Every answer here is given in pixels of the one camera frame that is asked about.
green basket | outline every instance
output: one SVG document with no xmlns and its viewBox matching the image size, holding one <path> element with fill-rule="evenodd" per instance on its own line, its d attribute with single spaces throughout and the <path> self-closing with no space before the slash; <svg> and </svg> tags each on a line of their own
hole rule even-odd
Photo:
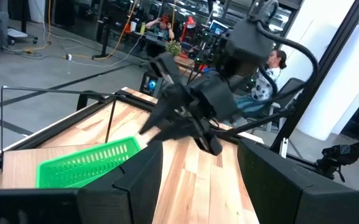
<svg viewBox="0 0 359 224">
<path fill-rule="evenodd" d="M 134 137 L 101 144 L 44 161 L 37 167 L 36 188 L 81 188 L 140 151 Z"/>
</svg>

yellow cable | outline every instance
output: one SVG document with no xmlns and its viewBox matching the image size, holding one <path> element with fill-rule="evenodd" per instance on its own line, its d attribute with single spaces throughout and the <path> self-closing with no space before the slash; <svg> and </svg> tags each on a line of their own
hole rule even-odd
<svg viewBox="0 0 359 224">
<path fill-rule="evenodd" d="M 28 47 L 28 48 L 23 48 L 22 50 L 26 51 L 26 52 L 32 52 L 33 50 L 42 50 L 45 49 L 46 47 L 48 47 L 51 42 L 49 41 L 49 37 L 50 37 L 50 8 L 51 8 L 51 2 L 48 2 L 48 37 L 47 37 L 47 42 L 45 43 L 45 45 L 43 47 Z"/>
<path fill-rule="evenodd" d="M 72 54 L 72 57 L 83 57 L 83 58 L 92 59 L 92 57 L 89 57 L 89 56 L 86 56 L 86 55 L 78 55 L 78 54 Z"/>
<path fill-rule="evenodd" d="M 129 21 L 131 20 L 131 16 L 132 16 L 132 14 L 133 14 L 133 12 L 134 12 L 135 6 L 136 6 L 136 0 L 134 1 L 134 5 L 132 6 L 132 10 L 131 10 L 131 13 L 130 13 L 130 15 L 129 15 L 129 17 L 128 17 L 127 23 L 125 23 L 124 29 L 123 29 L 123 31 L 121 31 L 121 35 L 119 36 L 118 42 L 117 42 L 116 46 L 114 47 L 113 51 L 112 51 L 109 55 L 107 55 L 107 56 L 105 56 L 105 57 L 102 57 L 102 58 L 94 58 L 94 60 L 104 60 L 104 59 L 107 59 L 107 58 L 109 58 L 110 56 L 113 55 L 113 53 L 116 51 L 116 49 L 117 49 L 119 43 L 121 42 L 121 38 L 123 37 L 123 34 L 124 34 L 124 32 L 125 32 L 125 28 L 127 27 Z"/>
<path fill-rule="evenodd" d="M 174 19 L 175 19 L 175 7 L 177 5 L 177 0 L 174 1 L 174 9 L 172 10 L 172 23 L 171 23 L 171 29 L 174 31 Z"/>
</svg>

person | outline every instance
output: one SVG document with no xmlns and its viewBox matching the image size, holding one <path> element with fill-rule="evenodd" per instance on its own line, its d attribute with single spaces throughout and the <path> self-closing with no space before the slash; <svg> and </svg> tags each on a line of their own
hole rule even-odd
<svg viewBox="0 0 359 224">
<path fill-rule="evenodd" d="M 279 78 L 281 70 L 287 67 L 287 55 L 282 50 L 273 50 L 268 58 L 268 68 L 266 73 L 276 82 Z M 257 74 L 255 87 L 251 89 L 251 93 L 245 96 L 235 95 L 235 102 L 238 108 L 242 108 L 256 101 L 268 100 L 272 97 L 273 89 L 268 80 L 262 76 L 260 72 Z M 256 105 L 243 109 L 243 112 L 250 113 L 261 109 L 264 105 Z"/>
<path fill-rule="evenodd" d="M 168 15 L 163 15 L 161 18 L 148 22 L 146 28 L 153 30 L 155 34 L 158 34 L 166 41 L 175 37 Z"/>
</svg>

wooden table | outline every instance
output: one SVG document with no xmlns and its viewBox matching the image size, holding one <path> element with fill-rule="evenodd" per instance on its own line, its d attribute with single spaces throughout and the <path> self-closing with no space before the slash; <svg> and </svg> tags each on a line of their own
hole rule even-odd
<svg viewBox="0 0 359 224">
<path fill-rule="evenodd" d="M 150 96 L 126 91 L 146 100 Z M 4 154 L 2 187 L 33 188 L 35 168 L 47 159 L 103 143 L 111 106 L 45 142 L 40 149 Z M 135 136 L 145 146 L 159 130 L 138 131 L 148 112 L 117 101 L 109 141 Z M 248 133 L 242 135 L 262 142 Z M 164 142 L 162 180 L 153 223 L 258 223 L 236 158 L 237 145 L 221 141 L 223 151 L 213 156 L 201 151 L 192 138 Z"/>
<path fill-rule="evenodd" d="M 175 60 L 176 64 L 178 65 L 180 74 L 184 74 L 186 77 L 189 77 L 190 74 L 196 75 L 196 73 L 197 73 L 196 71 L 193 71 L 193 73 L 192 73 L 192 70 L 194 69 L 194 60 L 193 59 L 175 56 L 174 60 Z"/>
</svg>

red object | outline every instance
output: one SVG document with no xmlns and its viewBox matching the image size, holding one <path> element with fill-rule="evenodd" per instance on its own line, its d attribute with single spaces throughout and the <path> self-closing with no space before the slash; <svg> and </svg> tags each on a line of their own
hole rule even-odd
<svg viewBox="0 0 359 224">
<path fill-rule="evenodd" d="M 181 58 L 186 58 L 186 59 L 189 58 L 189 57 L 187 56 L 187 54 L 184 53 L 184 51 L 182 51 L 182 53 L 180 53 L 179 57 L 181 57 Z"/>
<path fill-rule="evenodd" d="M 204 69 L 208 68 L 208 65 L 200 65 L 199 70 L 204 72 Z"/>
<path fill-rule="evenodd" d="M 189 16 L 189 18 L 187 19 L 186 27 L 189 29 L 193 29 L 194 27 L 196 27 L 196 22 L 194 21 L 192 16 Z"/>
<path fill-rule="evenodd" d="M 125 25 L 124 33 L 129 34 L 131 32 L 131 26 L 129 24 Z"/>
<path fill-rule="evenodd" d="M 164 23 L 168 24 L 168 23 L 169 23 L 169 17 L 168 17 L 168 15 L 163 15 L 163 16 L 161 17 L 161 22 L 164 22 Z"/>
<path fill-rule="evenodd" d="M 186 30 L 189 28 L 189 29 L 192 29 L 196 26 L 196 22 L 194 21 L 193 17 L 192 16 L 189 16 L 187 18 L 187 22 L 185 23 L 185 27 L 182 31 L 182 35 L 180 36 L 179 40 L 182 42 L 184 39 L 185 39 L 185 35 L 186 35 Z"/>
</svg>

